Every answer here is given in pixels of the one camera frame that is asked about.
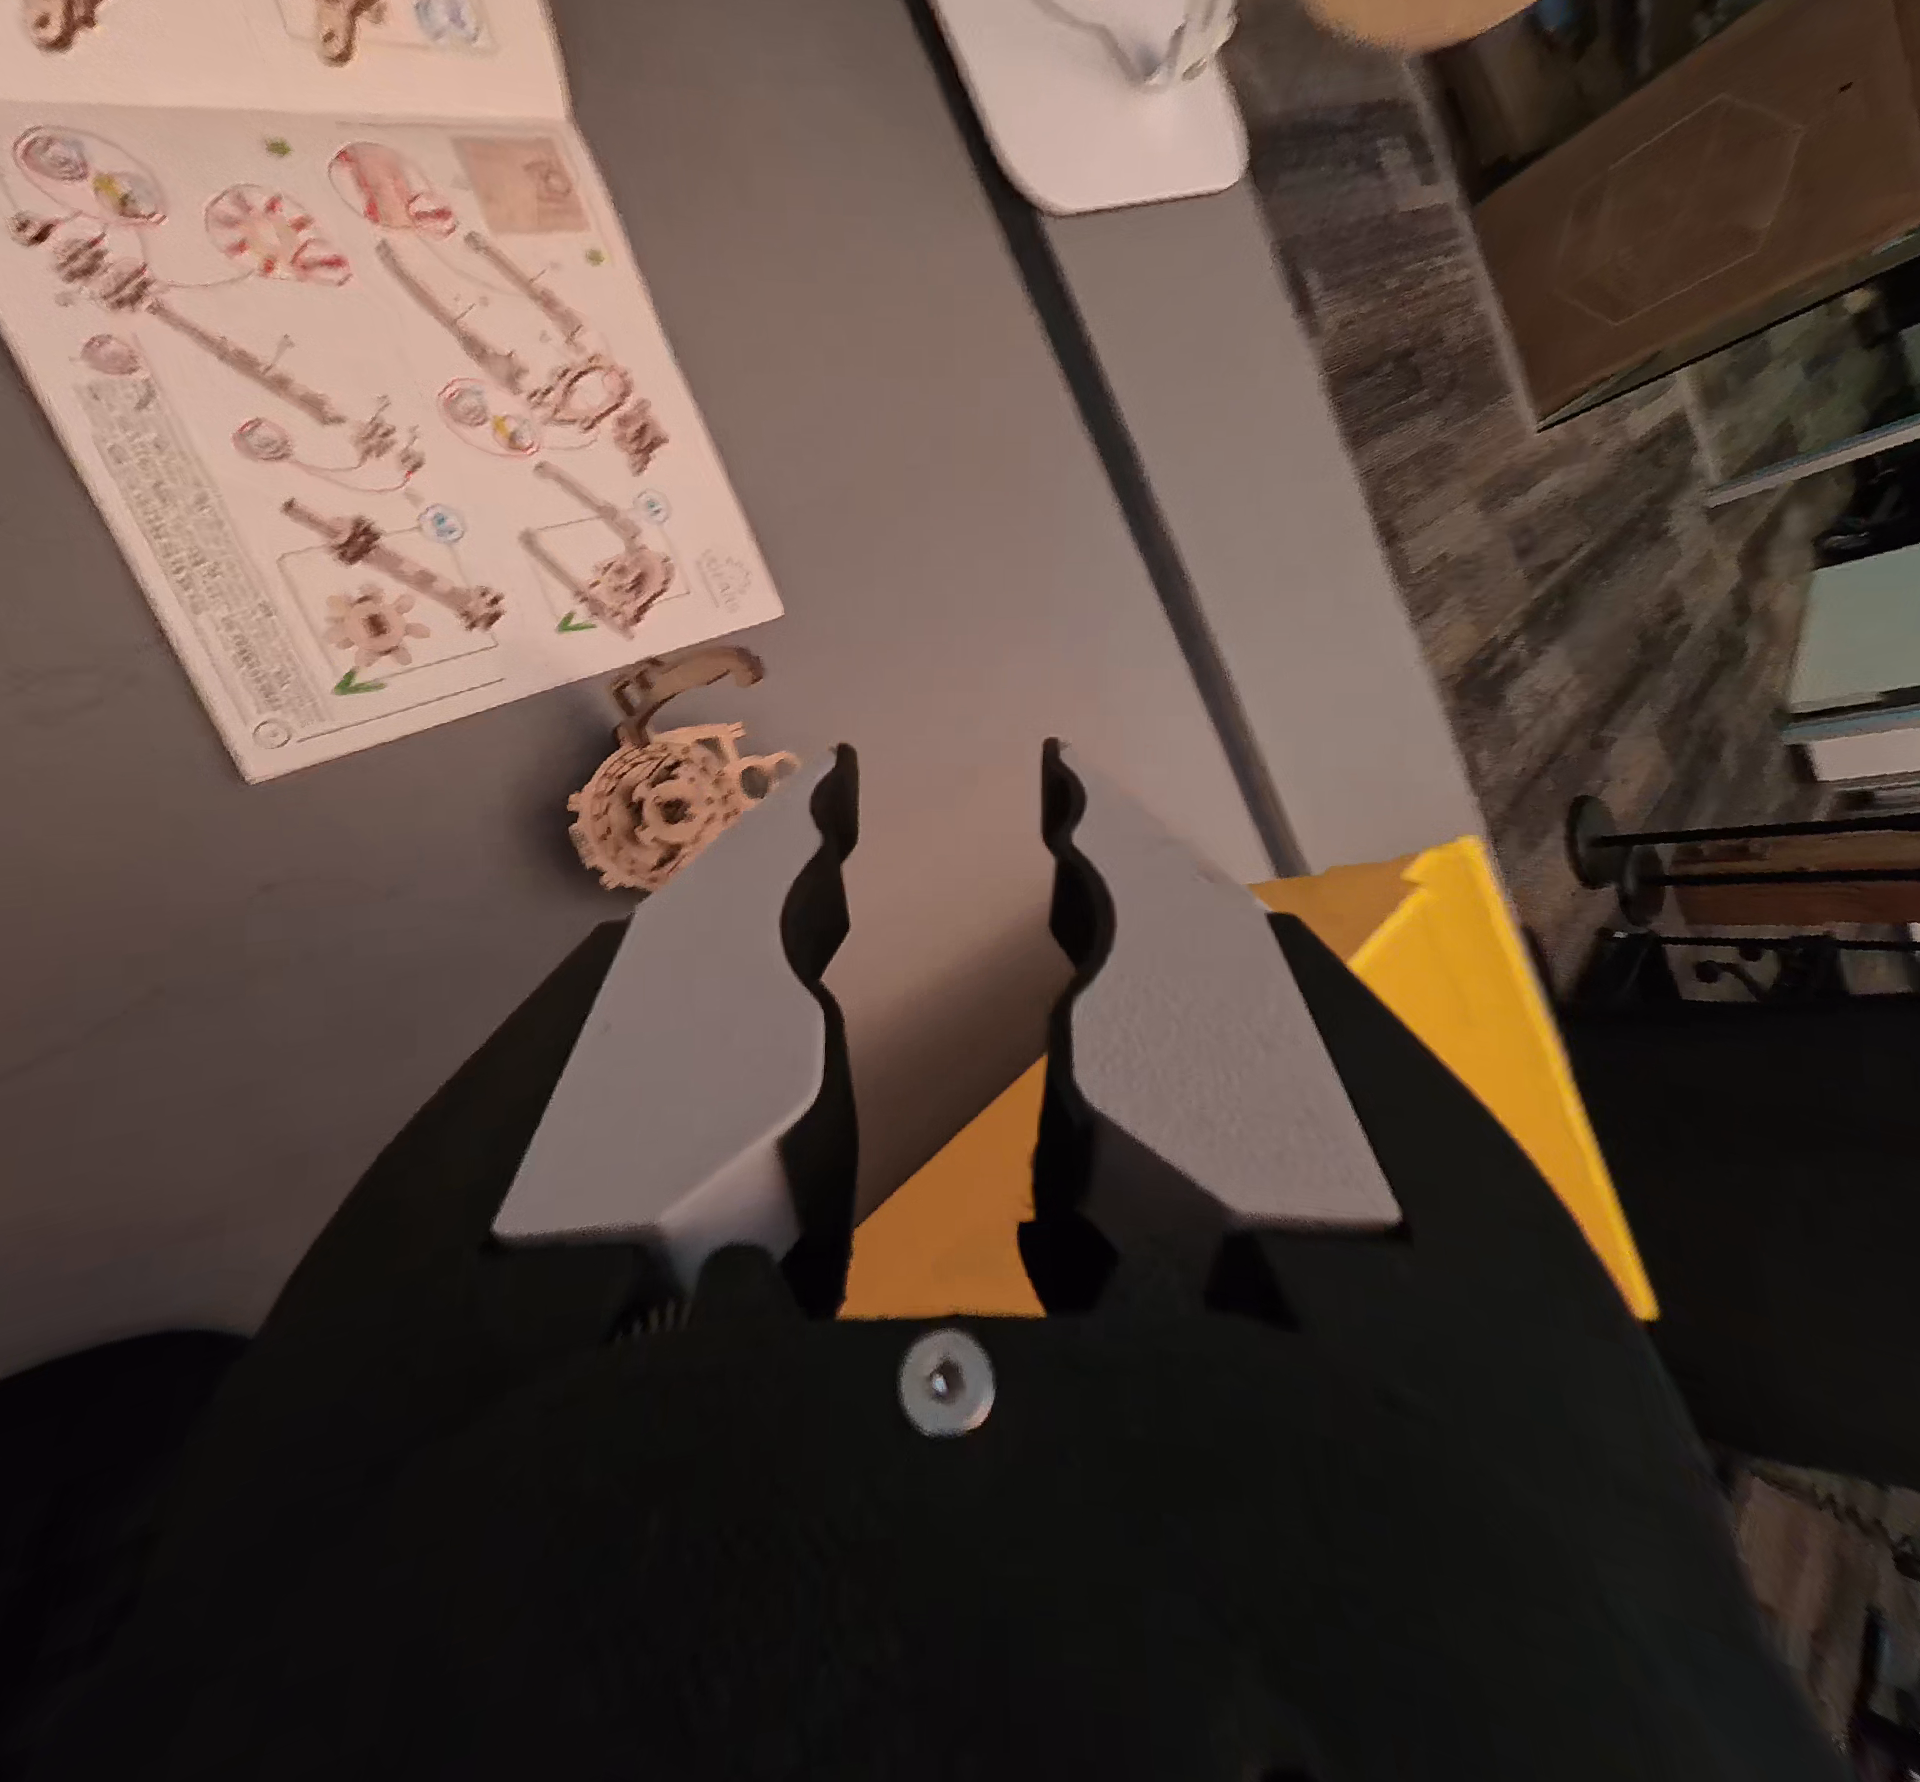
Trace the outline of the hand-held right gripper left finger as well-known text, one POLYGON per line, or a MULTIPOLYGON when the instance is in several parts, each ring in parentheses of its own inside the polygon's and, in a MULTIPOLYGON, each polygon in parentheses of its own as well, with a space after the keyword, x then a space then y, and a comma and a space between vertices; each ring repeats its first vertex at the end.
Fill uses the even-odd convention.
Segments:
POLYGON ((498 1209, 504 1248, 630 1248, 677 1296, 757 1248, 841 1314, 858 1117, 829 985, 861 835, 852 745, 805 761, 638 904, 498 1209))

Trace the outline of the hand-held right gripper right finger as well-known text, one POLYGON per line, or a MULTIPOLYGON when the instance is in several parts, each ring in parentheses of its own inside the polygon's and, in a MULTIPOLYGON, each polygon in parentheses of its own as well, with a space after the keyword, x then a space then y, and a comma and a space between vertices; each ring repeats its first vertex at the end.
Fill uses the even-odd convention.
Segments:
POLYGON ((1043 1314, 1291 1315, 1269 1239, 1403 1210, 1272 910, 1063 738, 1042 757, 1048 1013, 1022 1264, 1043 1314))

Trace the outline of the assembled wooden model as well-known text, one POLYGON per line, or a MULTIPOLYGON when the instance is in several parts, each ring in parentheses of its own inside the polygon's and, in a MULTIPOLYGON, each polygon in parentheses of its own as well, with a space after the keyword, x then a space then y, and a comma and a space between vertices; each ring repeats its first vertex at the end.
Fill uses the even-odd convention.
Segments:
POLYGON ((745 754, 739 722, 659 724, 689 691, 760 680, 759 655, 727 642, 613 677, 613 752, 567 802, 575 855, 604 889, 656 895, 797 771, 791 754, 745 754))

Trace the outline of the yellow plastic bin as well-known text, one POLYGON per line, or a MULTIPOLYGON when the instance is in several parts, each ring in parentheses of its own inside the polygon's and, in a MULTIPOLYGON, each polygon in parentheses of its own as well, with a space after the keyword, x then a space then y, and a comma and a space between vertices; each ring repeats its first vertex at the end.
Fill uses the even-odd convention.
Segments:
MULTIPOLYGON (((1660 1314, 1551 1002, 1476 837, 1256 884, 1296 915, 1489 1108, 1641 1322, 1660 1314)), ((909 1175, 852 1239, 841 1318, 1037 1318, 1017 1227, 1034 1212, 1046 1062, 909 1175)))

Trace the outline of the instruction booklet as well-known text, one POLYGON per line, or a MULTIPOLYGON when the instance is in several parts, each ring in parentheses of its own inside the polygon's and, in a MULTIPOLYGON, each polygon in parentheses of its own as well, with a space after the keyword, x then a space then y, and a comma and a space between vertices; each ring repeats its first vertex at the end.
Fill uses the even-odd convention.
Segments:
POLYGON ((547 0, 5 0, 5 341, 253 785, 775 577, 547 0))

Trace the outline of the white storage box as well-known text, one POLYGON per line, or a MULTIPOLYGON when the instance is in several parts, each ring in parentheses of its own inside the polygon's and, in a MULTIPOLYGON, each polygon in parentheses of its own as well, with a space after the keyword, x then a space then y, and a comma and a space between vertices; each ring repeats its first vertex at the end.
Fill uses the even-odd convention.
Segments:
POLYGON ((1781 736, 1826 785, 1918 774, 1918 546, 1814 573, 1781 736))

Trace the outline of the white lamp base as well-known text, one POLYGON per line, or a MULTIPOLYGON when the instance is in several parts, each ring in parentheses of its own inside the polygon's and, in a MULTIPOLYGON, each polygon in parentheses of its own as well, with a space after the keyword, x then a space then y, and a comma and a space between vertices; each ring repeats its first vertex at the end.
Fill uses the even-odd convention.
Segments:
POLYGON ((1008 181, 1054 217, 1233 188, 1238 0, 926 0, 1008 181))

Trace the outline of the brown cardboard box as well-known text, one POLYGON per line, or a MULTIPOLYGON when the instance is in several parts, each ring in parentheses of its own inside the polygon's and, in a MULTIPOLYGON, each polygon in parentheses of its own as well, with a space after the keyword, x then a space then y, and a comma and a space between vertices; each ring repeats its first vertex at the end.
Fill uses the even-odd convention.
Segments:
POLYGON ((1916 254, 1918 0, 1765 0, 1473 213, 1554 426, 1916 254))

